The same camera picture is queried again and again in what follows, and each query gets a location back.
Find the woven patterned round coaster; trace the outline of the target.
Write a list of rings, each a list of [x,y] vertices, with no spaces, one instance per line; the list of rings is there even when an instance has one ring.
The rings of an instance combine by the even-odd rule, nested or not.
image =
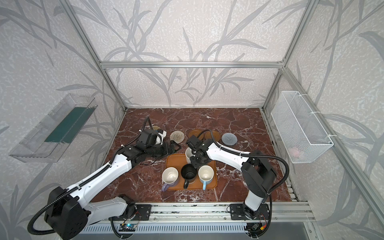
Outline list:
[[[170,135],[170,140],[174,141],[177,144],[180,144],[184,141],[185,134],[182,131],[174,131]]]

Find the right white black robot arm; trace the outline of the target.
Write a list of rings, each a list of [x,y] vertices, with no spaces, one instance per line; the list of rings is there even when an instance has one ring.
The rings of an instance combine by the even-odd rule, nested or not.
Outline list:
[[[223,146],[213,139],[201,141],[196,136],[190,137],[187,145],[193,152],[190,161],[195,168],[201,168],[211,161],[219,161],[242,172],[249,189],[243,209],[250,219],[256,217],[260,206],[274,190],[285,183],[290,173],[289,165],[284,159],[263,155],[260,151],[241,152]],[[269,159],[277,160],[285,166],[284,176],[277,183],[275,180],[278,174]]]

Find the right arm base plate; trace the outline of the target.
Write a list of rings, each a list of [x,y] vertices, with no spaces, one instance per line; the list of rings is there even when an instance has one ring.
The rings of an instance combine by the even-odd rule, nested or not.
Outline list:
[[[268,220],[271,210],[268,204],[261,204],[257,210],[252,210],[245,204],[230,204],[231,220]]]

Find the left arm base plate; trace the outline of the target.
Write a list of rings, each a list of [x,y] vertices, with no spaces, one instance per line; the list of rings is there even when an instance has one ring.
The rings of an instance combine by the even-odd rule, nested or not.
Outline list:
[[[117,217],[112,217],[114,222],[116,221],[148,221],[151,214],[152,205],[139,204],[129,205],[122,213]]]

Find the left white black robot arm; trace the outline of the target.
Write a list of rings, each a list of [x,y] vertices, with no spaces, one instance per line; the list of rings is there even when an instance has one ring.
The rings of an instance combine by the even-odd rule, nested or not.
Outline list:
[[[125,195],[96,204],[91,200],[115,179],[145,161],[146,157],[161,159],[181,148],[174,141],[152,145],[143,151],[133,145],[121,146],[108,163],[85,179],[66,189],[57,187],[52,190],[47,205],[28,223],[28,232],[36,236],[58,234],[63,240],[70,240],[88,225],[125,215],[133,203]]]

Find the wooden round coaster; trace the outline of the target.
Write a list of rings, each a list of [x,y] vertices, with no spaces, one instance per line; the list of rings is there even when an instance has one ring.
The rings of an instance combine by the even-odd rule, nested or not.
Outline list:
[[[205,139],[204,134],[202,134],[202,130],[200,129],[193,129],[188,134],[188,139],[190,139],[192,136],[197,137],[200,141],[203,141]]]
[[[207,139],[214,139],[216,142],[219,142],[221,139],[221,135],[217,131],[207,131],[205,133],[205,138]]]

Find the grey round coaster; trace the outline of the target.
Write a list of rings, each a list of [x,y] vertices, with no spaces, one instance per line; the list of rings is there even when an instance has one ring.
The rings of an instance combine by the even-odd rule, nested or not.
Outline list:
[[[226,146],[234,146],[238,142],[238,138],[235,134],[225,133],[222,135],[222,143]]]

